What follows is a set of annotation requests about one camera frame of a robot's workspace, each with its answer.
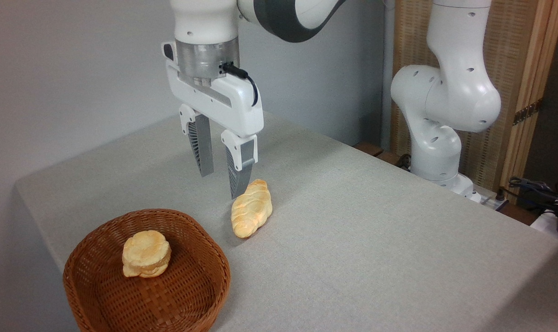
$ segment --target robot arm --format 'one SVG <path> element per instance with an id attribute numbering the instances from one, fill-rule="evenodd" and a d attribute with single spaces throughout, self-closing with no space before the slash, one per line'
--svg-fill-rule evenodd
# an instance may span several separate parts
<path id="1" fill-rule="evenodd" d="M 345 0 L 237 0 L 245 19 L 288 42 L 315 36 Z"/>
<path id="2" fill-rule="evenodd" d="M 397 72 L 391 97 L 411 136 L 411 172 L 479 201 L 458 173 L 461 141 L 453 130 L 481 132 L 500 113 L 500 95 L 483 63 L 491 0 L 434 0 L 427 41 L 440 69 L 408 65 Z"/>
<path id="3" fill-rule="evenodd" d="M 258 88 L 240 67 L 238 20 L 261 25 L 288 42 L 317 34 L 344 0 L 170 0 L 174 41 L 163 54 L 170 88 L 182 105 L 182 132 L 188 136 L 201 176 L 213 172 L 209 120 L 226 130 L 230 193 L 242 194 L 258 161 L 256 134 L 264 126 Z"/>

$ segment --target brown woven basket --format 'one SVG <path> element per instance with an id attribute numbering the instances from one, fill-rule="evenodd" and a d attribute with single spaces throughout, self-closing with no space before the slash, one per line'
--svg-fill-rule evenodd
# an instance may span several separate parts
<path id="1" fill-rule="evenodd" d="M 123 244 L 150 229 L 170 243 L 169 267 L 155 278 L 126 278 Z M 197 221 L 174 210 L 140 210 L 106 222 L 64 267 L 68 303 L 83 332 L 207 331 L 229 286 L 221 248 Z"/>

